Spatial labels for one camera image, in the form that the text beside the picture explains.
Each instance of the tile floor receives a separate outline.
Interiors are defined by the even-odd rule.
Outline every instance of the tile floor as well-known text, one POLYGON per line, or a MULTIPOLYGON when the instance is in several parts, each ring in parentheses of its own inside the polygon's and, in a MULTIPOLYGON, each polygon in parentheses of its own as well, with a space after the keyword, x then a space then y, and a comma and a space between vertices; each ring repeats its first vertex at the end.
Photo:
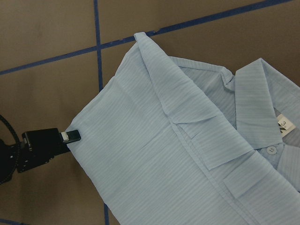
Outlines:
MULTIPOLYGON (((261 57, 300 85, 299 8, 296 0, 2 0, 0 114, 18 134, 63 131, 114 75, 139 31, 150 31, 168 55, 233 72, 261 57)), ((0 138, 13 144, 2 124, 0 138)), ((7 220, 118 224, 71 153, 0 186, 0 224, 7 220)))

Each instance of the cable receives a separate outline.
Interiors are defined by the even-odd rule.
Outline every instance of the cable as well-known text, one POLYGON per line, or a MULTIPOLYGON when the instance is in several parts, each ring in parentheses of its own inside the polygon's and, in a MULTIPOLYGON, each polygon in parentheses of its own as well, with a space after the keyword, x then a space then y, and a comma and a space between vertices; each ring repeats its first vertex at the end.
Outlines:
POLYGON ((20 139, 18 137, 18 135, 16 134, 15 130, 13 129, 13 127, 9 124, 9 122, 2 116, 0 115, 0 120, 4 123, 4 125, 9 129, 10 133, 12 134, 12 136, 14 137, 14 140, 16 142, 17 145, 17 154, 16 154, 16 158, 15 158, 15 165, 12 168, 12 171, 9 173, 9 175, 2 181, 0 181, 0 184, 4 183, 15 171, 17 165, 18 165, 18 159, 19 159, 19 155, 20 155, 20 139))

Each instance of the white button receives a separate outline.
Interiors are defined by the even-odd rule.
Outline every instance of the white button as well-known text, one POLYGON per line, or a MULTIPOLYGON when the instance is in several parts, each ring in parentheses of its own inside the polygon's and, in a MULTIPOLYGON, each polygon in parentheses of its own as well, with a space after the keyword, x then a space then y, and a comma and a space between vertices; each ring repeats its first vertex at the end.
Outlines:
POLYGON ((277 153, 277 149, 274 146, 267 147, 267 153, 270 155, 275 155, 277 153))

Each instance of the folded shirt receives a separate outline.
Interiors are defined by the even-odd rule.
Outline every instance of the folded shirt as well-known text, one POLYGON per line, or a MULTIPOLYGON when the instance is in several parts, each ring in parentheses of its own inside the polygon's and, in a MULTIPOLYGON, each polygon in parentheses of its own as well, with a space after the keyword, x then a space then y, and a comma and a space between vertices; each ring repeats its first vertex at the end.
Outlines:
POLYGON ((118 221, 298 225, 299 130, 283 141, 276 116, 299 127, 299 88, 262 59, 234 77, 169 57, 145 33, 135 39, 68 128, 81 133, 68 146, 118 221))

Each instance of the clothing tag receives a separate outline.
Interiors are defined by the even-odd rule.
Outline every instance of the clothing tag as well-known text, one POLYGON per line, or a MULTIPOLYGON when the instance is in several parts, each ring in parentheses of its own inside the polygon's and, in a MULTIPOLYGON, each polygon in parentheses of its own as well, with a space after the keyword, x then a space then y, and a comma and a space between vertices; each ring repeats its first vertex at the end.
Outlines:
POLYGON ((296 128, 296 126, 292 122, 290 122, 283 114, 277 116, 277 120, 282 137, 286 136, 296 128))

